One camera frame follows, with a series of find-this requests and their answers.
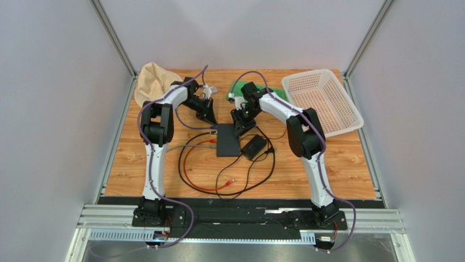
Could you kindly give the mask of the black network switch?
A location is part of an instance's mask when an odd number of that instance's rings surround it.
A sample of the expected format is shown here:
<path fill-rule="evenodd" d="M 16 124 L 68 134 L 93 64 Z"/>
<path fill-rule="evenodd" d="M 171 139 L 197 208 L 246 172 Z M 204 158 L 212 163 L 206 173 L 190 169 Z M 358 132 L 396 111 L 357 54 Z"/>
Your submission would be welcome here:
<path fill-rule="evenodd" d="M 221 123 L 217 126 L 217 157 L 239 157 L 241 155 L 240 140 L 234 134 L 232 123 Z"/>

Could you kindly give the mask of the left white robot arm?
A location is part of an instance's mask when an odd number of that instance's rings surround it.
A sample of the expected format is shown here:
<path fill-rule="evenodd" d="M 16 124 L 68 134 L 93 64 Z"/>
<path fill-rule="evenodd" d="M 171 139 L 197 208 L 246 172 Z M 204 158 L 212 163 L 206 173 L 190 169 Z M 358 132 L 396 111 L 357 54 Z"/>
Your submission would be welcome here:
<path fill-rule="evenodd" d="M 173 82 L 161 98 L 143 103 L 138 125 L 145 143 L 147 164 L 145 188 L 134 212 L 139 218 L 155 220 L 156 224 L 166 219 L 164 166 L 169 143 L 174 137 L 175 109 L 182 104 L 195 111 L 198 119 L 211 126 L 217 125 L 213 99 L 209 94 L 203 98 L 195 94 L 200 87 L 207 86 L 186 77 L 183 82 Z"/>

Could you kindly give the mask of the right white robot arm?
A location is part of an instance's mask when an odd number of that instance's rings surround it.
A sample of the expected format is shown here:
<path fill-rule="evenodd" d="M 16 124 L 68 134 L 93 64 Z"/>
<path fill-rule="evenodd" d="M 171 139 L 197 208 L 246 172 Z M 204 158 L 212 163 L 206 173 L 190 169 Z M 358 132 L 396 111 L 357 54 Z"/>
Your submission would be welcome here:
<path fill-rule="evenodd" d="M 324 167 L 325 135 L 312 108 L 290 104 L 272 90 L 259 89 L 253 82 L 241 88 L 243 102 L 231 111 L 234 136 L 242 136 L 256 126 L 255 117 L 267 112 L 286 125 L 289 147 L 301 159 L 311 188 L 312 210 L 321 223 L 339 212 Z"/>

